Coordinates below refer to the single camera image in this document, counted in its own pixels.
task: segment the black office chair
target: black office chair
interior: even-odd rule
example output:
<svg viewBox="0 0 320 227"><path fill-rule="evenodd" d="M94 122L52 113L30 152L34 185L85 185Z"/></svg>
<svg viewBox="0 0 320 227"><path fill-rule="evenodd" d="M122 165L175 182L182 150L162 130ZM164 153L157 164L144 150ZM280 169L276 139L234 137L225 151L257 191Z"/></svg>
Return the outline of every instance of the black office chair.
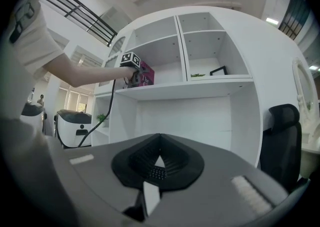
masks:
<svg viewBox="0 0 320 227"><path fill-rule="evenodd" d="M291 192L297 186L301 163L300 114L292 104L269 109L272 128L263 132L260 167Z"/></svg>

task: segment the white sleeve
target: white sleeve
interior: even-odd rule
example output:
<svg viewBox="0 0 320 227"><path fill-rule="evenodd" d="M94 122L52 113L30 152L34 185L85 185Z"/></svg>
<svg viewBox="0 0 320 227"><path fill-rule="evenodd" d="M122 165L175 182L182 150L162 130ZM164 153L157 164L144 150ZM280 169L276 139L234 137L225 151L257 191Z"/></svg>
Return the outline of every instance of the white sleeve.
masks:
<svg viewBox="0 0 320 227"><path fill-rule="evenodd" d="M43 69L45 64L64 53L51 37L41 9L13 47L17 59L36 80L46 74Z"/></svg>

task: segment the black cable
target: black cable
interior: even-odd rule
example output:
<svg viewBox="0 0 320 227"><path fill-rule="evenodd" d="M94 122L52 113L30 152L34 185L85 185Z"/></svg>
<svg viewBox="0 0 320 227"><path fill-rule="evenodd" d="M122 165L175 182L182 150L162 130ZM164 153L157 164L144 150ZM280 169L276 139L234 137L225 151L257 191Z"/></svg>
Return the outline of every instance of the black cable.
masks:
<svg viewBox="0 0 320 227"><path fill-rule="evenodd" d="M90 135L94 130L97 129L97 127L99 127L101 125L102 122L104 122L106 120L106 118L110 115L110 111L111 111L111 107L112 107L112 102L114 100L114 92L115 92L115 84L116 84L116 80L113 81L113 85L112 85L112 92L111 92L111 100L110 100L110 104L109 104L109 111L106 114L106 116L100 120L100 122L98 124L95 125L95 127L93 127L85 136L84 138L82 138L81 142L78 145L78 148L81 147L81 145L84 143L84 141L86 140L86 138L88 137L88 135Z"/></svg>

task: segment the ceiling light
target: ceiling light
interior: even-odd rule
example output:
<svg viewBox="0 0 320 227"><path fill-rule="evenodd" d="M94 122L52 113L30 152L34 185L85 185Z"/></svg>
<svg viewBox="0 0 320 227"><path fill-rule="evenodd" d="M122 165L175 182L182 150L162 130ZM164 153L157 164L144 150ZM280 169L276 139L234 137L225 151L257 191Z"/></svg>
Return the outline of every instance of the ceiling light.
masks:
<svg viewBox="0 0 320 227"><path fill-rule="evenodd" d="M274 24L274 25L277 25L277 24L279 23L278 21L273 20L273 19L271 19L271 18L267 18L266 21L267 21L268 23L272 23L272 24Z"/></svg>
<svg viewBox="0 0 320 227"><path fill-rule="evenodd" d="M309 67L309 69L315 71L315 70L319 69L319 67L312 65Z"/></svg>

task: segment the railing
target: railing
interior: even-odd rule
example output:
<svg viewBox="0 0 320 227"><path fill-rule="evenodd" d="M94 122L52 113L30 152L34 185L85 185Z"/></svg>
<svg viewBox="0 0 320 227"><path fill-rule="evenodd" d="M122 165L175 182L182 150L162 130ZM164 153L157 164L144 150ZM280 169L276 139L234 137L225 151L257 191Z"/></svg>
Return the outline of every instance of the railing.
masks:
<svg viewBox="0 0 320 227"><path fill-rule="evenodd" d="M117 35L105 21L83 5L79 0L45 0L67 19L96 37L99 41L110 46Z"/></svg>

